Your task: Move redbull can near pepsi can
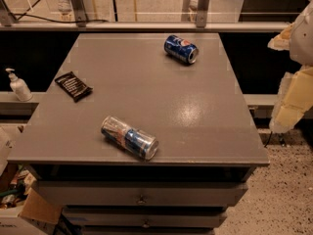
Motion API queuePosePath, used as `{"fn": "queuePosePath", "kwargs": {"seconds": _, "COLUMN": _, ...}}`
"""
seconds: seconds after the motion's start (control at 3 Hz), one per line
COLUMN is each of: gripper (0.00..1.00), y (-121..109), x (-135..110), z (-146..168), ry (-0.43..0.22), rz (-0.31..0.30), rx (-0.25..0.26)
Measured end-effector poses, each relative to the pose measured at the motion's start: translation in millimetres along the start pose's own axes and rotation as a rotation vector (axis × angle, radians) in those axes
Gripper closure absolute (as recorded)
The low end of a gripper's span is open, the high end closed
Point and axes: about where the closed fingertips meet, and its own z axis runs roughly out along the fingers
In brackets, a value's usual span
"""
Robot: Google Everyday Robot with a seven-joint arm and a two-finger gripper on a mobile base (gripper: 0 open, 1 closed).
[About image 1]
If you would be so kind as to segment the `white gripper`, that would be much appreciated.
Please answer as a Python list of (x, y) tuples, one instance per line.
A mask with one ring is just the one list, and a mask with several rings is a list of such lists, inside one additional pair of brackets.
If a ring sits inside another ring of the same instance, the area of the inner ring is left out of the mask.
[(291, 59), (304, 65), (296, 73), (286, 72), (281, 80), (278, 100), (274, 106), (270, 130), (286, 133), (313, 107), (313, 1), (267, 47), (277, 51), (290, 50)]

